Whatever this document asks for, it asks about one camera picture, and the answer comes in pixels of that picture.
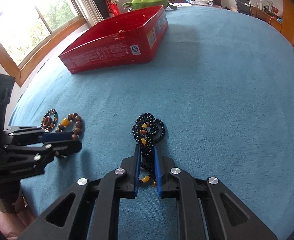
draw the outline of black mesh chair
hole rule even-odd
[[[239,13],[253,16],[250,0],[235,0]]]

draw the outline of stuffed animal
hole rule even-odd
[[[177,9],[176,5],[171,5],[170,3],[175,3],[176,0],[132,0],[131,2],[124,3],[123,6],[125,8],[132,7],[133,10],[138,10],[146,7],[156,6],[156,5],[163,5],[165,9],[167,7],[171,9]]]

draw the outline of blue bed sheet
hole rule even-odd
[[[132,156],[137,116],[164,121],[159,146],[194,177],[214,175],[280,240],[294,230],[294,48],[247,15],[202,7],[167,10],[169,28],[152,62],[70,74],[51,58],[32,80],[11,125],[40,125],[77,112],[83,149],[22,180],[36,215],[78,178],[103,177]],[[121,200],[119,240],[177,238],[175,200],[141,187]]]

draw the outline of red tin box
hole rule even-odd
[[[91,27],[59,58],[71,73],[146,63],[154,58],[167,26],[163,6],[124,13]]]

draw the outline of beige curtain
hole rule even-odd
[[[75,0],[75,1],[90,27],[94,26],[98,22],[103,21],[103,17],[100,14],[93,0]]]

